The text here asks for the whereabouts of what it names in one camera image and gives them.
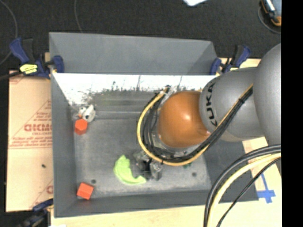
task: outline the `green sponge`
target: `green sponge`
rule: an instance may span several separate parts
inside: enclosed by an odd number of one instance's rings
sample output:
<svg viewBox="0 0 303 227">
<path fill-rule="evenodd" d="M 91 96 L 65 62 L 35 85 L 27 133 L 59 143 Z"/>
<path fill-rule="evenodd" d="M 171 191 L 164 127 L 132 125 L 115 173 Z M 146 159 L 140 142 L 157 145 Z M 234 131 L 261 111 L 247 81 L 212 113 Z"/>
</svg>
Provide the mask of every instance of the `green sponge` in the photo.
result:
<svg viewBox="0 0 303 227">
<path fill-rule="evenodd" d="M 122 155 L 115 163 L 114 173 L 119 180 L 128 185 L 136 185 L 146 183 L 143 176 L 133 177 L 132 170 L 130 169 L 130 160 Z"/>
</svg>

